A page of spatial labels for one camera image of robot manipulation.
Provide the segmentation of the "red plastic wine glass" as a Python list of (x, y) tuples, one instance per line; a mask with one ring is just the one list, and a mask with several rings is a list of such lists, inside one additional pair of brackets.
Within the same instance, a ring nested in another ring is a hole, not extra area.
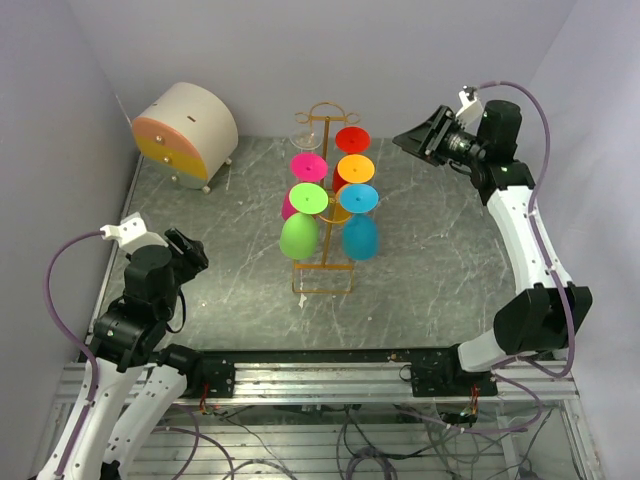
[(335, 143), (337, 148), (344, 153), (344, 156), (350, 154), (361, 154), (366, 156), (365, 152), (370, 146), (371, 138), (369, 133), (363, 128), (351, 126), (341, 129), (336, 134)]

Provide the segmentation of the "orange plastic wine glass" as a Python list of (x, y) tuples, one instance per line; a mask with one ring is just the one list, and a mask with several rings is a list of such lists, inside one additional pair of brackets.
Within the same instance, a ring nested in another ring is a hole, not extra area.
[(333, 213), (335, 221), (344, 223), (349, 218), (349, 213), (339, 203), (340, 190), (347, 185), (367, 183), (374, 177), (374, 174), (373, 162), (364, 155), (346, 155), (338, 162), (332, 180), (332, 190), (335, 194)]

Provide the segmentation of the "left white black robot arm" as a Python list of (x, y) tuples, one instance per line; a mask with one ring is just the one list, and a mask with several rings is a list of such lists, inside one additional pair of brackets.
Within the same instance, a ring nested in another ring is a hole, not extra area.
[(209, 266), (203, 244), (176, 228), (159, 236), (141, 220), (98, 230), (127, 254), (122, 295), (77, 344), (87, 358), (77, 400), (40, 479), (123, 479), (170, 405), (203, 387), (201, 353), (181, 345), (158, 351), (183, 284)]

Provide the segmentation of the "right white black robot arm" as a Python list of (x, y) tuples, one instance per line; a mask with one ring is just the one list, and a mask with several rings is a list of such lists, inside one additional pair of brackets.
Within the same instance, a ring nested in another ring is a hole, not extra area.
[(450, 394), (465, 394), (484, 372), (524, 354), (563, 350), (575, 356), (579, 328), (593, 304), (552, 246), (534, 198), (536, 183), (517, 160), (521, 109), (505, 100), (474, 100), (459, 111), (440, 106), (426, 121), (394, 137), (403, 152), (431, 165), (467, 168), (473, 187), (496, 223), (511, 262), (515, 297), (492, 328), (457, 348), (457, 362), (440, 373)]

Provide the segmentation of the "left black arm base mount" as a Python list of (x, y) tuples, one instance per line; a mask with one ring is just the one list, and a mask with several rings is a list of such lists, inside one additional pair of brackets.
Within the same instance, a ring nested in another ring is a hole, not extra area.
[(234, 363), (222, 358), (204, 357), (196, 369), (193, 393), (198, 398), (231, 398), (235, 383)]

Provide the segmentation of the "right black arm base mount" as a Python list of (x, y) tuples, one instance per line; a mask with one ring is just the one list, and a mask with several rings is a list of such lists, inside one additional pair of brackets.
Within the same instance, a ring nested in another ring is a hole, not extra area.
[(403, 351), (409, 363), (407, 382), (415, 398), (493, 397), (498, 393), (489, 371), (466, 372), (458, 358), (458, 344), (447, 348), (422, 348)]

